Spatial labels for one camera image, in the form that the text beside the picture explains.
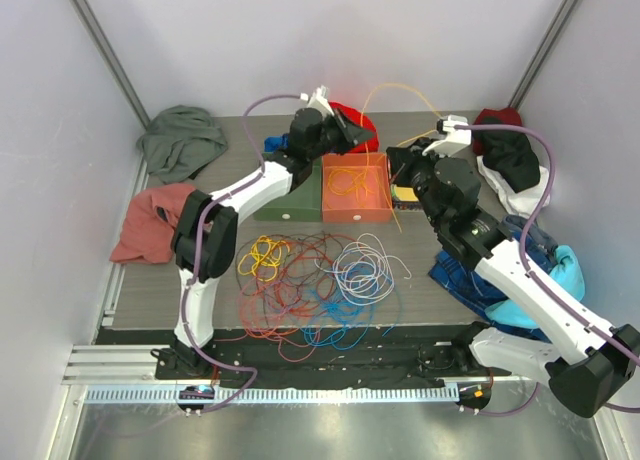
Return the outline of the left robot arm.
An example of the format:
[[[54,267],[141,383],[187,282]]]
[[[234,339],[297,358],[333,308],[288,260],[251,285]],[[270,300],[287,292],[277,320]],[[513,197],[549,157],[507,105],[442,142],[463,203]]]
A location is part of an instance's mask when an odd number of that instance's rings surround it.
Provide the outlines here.
[[[323,115],[302,108],[293,117],[286,144],[258,154],[257,170],[227,188],[211,194],[196,190],[187,197],[172,240],[181,299],[170,360],[178,372],[200,379],[212,369],[213,355],[204,347],[214,335],[216,291],[234,261],[244,220],[300,187],[315,160],[328,153],[349,153],[374,136],[338,110]]]

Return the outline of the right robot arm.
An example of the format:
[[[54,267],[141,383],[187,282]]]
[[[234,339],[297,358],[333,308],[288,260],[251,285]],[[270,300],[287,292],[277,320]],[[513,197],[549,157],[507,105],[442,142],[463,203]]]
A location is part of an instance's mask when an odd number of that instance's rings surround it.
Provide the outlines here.
[[[416,146],[387,152],[393,182],[413,190],[442,249],[519,305],[546,337],[534,341],[481,325],[452,349],[455,369],[523,375],[583,418],[609,406],[639,365],[638,330],[593,313],[530,260],[479,207],[480,181],[466,160]]]

